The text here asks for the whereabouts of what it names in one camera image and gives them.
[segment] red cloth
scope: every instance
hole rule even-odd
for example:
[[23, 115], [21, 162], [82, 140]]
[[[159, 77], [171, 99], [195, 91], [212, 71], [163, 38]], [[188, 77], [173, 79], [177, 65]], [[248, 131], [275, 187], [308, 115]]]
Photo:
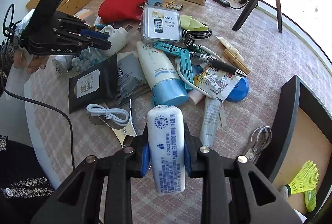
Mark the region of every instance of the red cloth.
[[143, 9], [138, 5], [146, 0], [105, 0], [98, 11], [103, 22], [141, 20]]

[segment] silver bolt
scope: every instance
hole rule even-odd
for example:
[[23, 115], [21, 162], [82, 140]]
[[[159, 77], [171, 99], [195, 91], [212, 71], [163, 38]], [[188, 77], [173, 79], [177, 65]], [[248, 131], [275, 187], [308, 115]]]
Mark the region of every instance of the silver bolt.
[[245, 157], [245, 156], [238, 156], [238, 157], [237, 157], [237, 160], [238, 160], [238, 162], [240, 162], [240, 163], [247, 163], [247, 162], [248, 162], [248, 159], [247, 159], [247, 157]]
[[202, 153], [208, 153], [208, 152], [210, 152], [210, 148], [208, 148], [207, 146], [201, 146], [200, 151]]
[[11, 189], [5, 189], [6, 191], [6, 194], [9, 196], [9, 197], [13, 197], [13, 192]]
[[95, 156], [87, 156], [85, 160], [86, 160], [87, 163], [92, 163], [92, 162], [96, 161], [96, 157]]
[[123, 151], [126, 154], [130, 154], [130, 153], [134, 152], [134, 149], [132, 147], [128, 146], [128, 147], [125, 147]]

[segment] window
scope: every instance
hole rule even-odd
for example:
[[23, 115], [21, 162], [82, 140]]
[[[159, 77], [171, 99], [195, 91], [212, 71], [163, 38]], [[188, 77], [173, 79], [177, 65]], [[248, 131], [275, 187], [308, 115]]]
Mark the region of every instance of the window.
[[[276, 6], [275, 0], [263, 0]], [[332, 59], [332, 0], [280, 0], [281, 11], [303, 28]]]

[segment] clear plastic case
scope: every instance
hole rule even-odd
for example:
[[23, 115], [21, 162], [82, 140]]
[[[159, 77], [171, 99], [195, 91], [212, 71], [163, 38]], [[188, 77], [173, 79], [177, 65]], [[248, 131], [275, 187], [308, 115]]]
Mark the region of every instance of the clear plastic case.
[[144, 43], [163, 41], [175, 43], [182, 39], [178, 11], [156, 6], [146, 6], [142, 16], [141, 39]]

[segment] checkered tablecloth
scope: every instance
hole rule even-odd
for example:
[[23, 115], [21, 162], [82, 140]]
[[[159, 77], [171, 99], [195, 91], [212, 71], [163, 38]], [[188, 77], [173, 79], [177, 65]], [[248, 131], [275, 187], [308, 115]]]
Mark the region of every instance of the checkered tablecloth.
[[[97, 12], [104, 0], [93, 0], [86, 7]], [[283, 28], [280, 34], [277, 22], [255, 9], [242, 28], [234, 32], [232, 26], [240, 11], [223, 8], [214, 1], [206, 0], [205, 6], [187, 1], [183, 4], [183, 15], [209, 26], [212, 36], [199, 40], [222, 55], [221, 44], [216, 36], [223, 36], [244, 57], [251, 70], [248, 75], [249, 94], [239, 103], [225, 102], [227, 127], [219, 127], [213, 149], [220, 155], [235, 158], [244, 150], [250, 133], [257, 127], [272, 125], [276, 113], [281, 86], [292, 76], [298, 75], [332, 111], [332, 77], [315, 54]], [[138, 22], [130, 22], [129, 44], [121, 52], [133, 51], [140, 40]], [[45, 70], [31, 77], [32, 97], [53, 105], [68, 113], [69, 78], [59, 76], [51, 62]], [[133, 121], [138, 133], [146, 123], [146, 114], [152, 108], [151, 92], [133, 100]], [[191, 134], [199, 136], [203, 120], [204, 101], [193, 106], [185, 103], [179, 107]], [[35, 109], [35, 125], [49, 155], [52, 166], [63, 181], [71, 172], [70, 136], [66, 119], [44, 107]], [[78, 165], [88, 155], [99, 158], [114, 154], [121, 149], [115, 135], [106, 126], [95, 126], [89, 121], [85, 109], [69, 115], [74, 129], [74, 155]], [[152, 172], [143, 179], [132, 179], [132, 214], [134, 223], [199, 223], [201, 212], [200, 179], [187, 179], [186, 189], [181, 194], [157, 196]]]

